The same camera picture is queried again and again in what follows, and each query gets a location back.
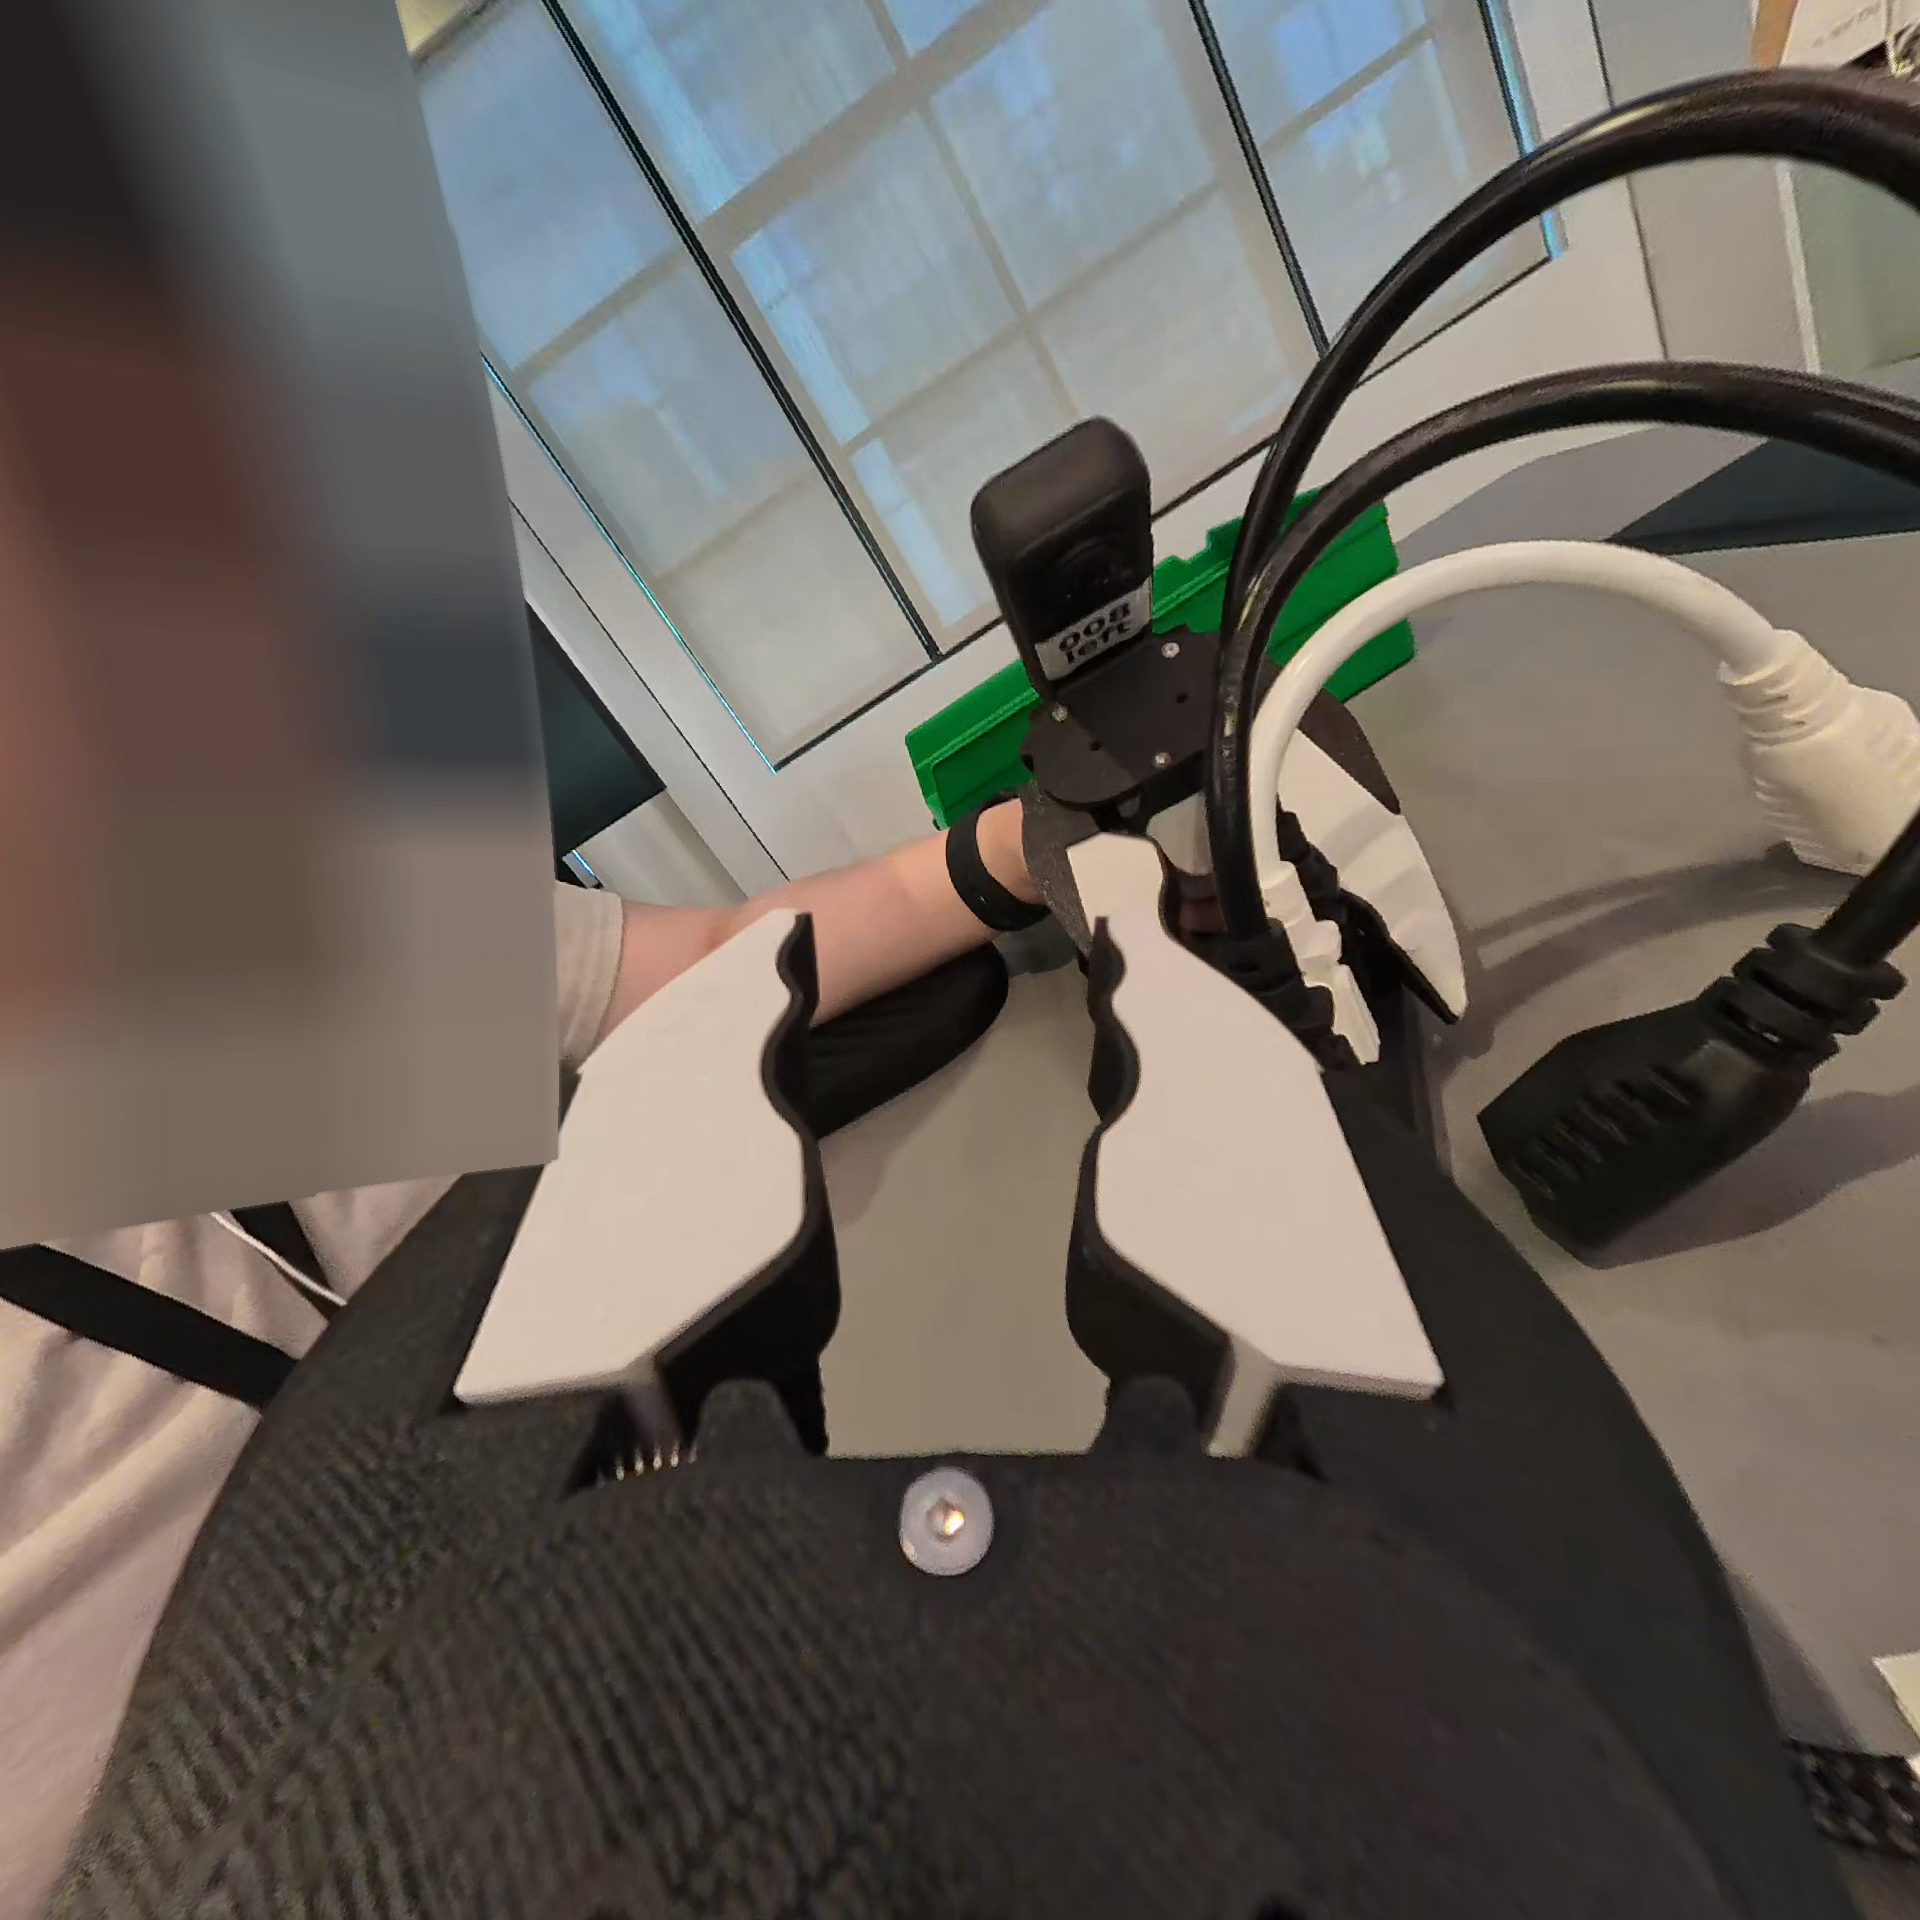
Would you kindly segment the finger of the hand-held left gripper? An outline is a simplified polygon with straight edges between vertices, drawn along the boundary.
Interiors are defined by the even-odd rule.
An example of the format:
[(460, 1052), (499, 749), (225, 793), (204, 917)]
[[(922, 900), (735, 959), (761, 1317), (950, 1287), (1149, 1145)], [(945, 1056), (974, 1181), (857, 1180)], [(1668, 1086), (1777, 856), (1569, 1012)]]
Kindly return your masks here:
[(1098, 931), (1114, 912), (1151, 913), (1178, 949), (1188, 949), (1183, 931), (1188, 876), (1151, 836), (1098, 831), (1069, 846), (1069, 877), (1087, 935), (1078, 944), (1081, 965), (1093, 963)]
[(1468, 968), (1433, 865), (1381, 758), (1350, 716), (1307, 716), (1281, 768), (1277, 797), (1355, 900), (1357, 933), (1390, 944), (1407, 987), (1450, 1024), (1468, 1012)]

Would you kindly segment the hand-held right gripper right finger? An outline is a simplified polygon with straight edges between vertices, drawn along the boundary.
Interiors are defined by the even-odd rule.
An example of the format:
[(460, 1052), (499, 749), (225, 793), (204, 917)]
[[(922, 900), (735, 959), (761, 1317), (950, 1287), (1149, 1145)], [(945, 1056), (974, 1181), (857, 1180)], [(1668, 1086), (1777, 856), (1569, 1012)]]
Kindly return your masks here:
[(1253, 1451), (1284, 1387), (1435, 1401), (1443, 1361), (1310, 1052), (1157, 919), (1098, 926), (1087, 1007), (1069, 1332), (1111, 1390), (1174, 1383), (1218, 1456)]

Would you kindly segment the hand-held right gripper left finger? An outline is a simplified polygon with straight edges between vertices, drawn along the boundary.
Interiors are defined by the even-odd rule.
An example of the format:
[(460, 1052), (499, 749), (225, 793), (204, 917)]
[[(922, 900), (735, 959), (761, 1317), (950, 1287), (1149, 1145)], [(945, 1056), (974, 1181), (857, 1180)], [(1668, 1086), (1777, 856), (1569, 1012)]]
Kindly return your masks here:
[(453, 1383), (467, 1408), (605, 1391), (691, 1438), (729, 1379), (810, 1375), (835, 1233), (799, 1116), (818, 972), (778, 910), (646, 999), (583, 1068)]

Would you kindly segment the black power strip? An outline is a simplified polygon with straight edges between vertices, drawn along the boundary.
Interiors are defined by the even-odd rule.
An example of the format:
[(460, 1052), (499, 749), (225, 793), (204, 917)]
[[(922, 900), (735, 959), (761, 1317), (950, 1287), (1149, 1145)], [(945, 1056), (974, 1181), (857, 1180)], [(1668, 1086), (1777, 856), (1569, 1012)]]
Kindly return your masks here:
[(1375, 1102), (1450, 1169), (1450, 1129), (1429, 1041), (1455, 1012), (1381, 910), (1346, 887), (1337, 887), (1329, 904), (1339, 941), (1330, 985), (1335, 1032), (1345, 1037)]

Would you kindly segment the person's left forearm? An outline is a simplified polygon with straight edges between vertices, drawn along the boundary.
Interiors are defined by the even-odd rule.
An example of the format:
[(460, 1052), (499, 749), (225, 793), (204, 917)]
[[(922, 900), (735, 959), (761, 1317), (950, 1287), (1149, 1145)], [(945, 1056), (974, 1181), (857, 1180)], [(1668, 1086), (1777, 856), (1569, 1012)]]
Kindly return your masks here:
[(806, 913), (818, 968), (815, 1022), (830, 1022), (883, 991), (987, 945), (999, 931), (974, 912), (980, 892), (959, 892), (949, 870), (950, 833), (852, 865), (789, 879), (729, 904), (658, 904), (626, 900), (613, 995), (596, 1028), (603, 1039), (749, 924), (790, 910)]

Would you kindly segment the green cloth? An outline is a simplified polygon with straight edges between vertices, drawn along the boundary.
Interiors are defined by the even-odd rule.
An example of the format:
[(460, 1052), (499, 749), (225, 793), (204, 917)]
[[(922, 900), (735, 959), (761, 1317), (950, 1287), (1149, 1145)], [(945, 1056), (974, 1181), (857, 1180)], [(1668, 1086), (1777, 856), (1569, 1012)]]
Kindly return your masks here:
[[(1203, 548), (1154, 567), (1154, 633), (1213, 633), (1220, 623), (1225, 584), (1241, 521), (1218, 524)], [(1267, 657), (1284, 664), (1330, 617), (1363, 592), (1398, 573), (1401, 555), (1385, 503), (1355, 516), (1311, 563), (1284, 601), (1267, 639)], [(1403, 619), (1370, 637), (1325, 684), (1330, 700), (1346, 704), (1418, 655)], [(1029, 712), (1038, 704), (1023, 668), (1009, 663), (967, 695), (905, 734), (905, 749), (929, 805), (931, 821), (946, 828), (959, 811), (1011, 793), (1027, 780), (1022, 744)]]

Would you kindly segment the large glass window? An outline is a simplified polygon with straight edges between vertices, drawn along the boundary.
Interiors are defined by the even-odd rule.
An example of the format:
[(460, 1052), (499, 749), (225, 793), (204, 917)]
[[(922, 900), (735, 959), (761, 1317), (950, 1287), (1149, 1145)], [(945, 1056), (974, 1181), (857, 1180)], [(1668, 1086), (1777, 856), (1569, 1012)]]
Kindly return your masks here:
[(398, 13), (487, 369), (774, 768), (995, 622), (995, 473), (1197, 489), (1530, 129), (1507, 4)]

